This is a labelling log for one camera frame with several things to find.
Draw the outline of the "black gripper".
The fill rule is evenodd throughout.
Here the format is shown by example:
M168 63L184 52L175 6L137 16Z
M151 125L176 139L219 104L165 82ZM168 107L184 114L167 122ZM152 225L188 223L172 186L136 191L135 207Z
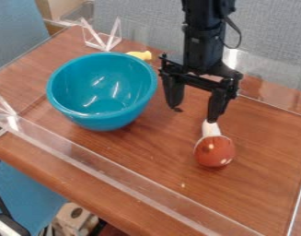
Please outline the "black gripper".
M244 75L231 69L221 61L216 62L205 72L191 71L185 66L171 60L165 53L160 55L161 67L159 75L163 79L165 100L175 112L183 112L180 105L184 97L184 87L191 86L212 92L208 101L207 121L217 121L225 112L229 100L237 97L239 84Z

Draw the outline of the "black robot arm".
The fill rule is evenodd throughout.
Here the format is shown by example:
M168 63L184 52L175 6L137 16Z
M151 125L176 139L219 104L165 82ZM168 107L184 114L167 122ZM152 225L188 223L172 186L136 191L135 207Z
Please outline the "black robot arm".
M184 86L212 92L208 103L207 121L217 121L225 112L229 101L237 97L239 83L244 75L223 62L225 29L231 26L243 34L229 19L236 11L236 0L181 0L184 22L183 60L173 61L161 54L159 76L163 79L168 107L175 109L183 103Z

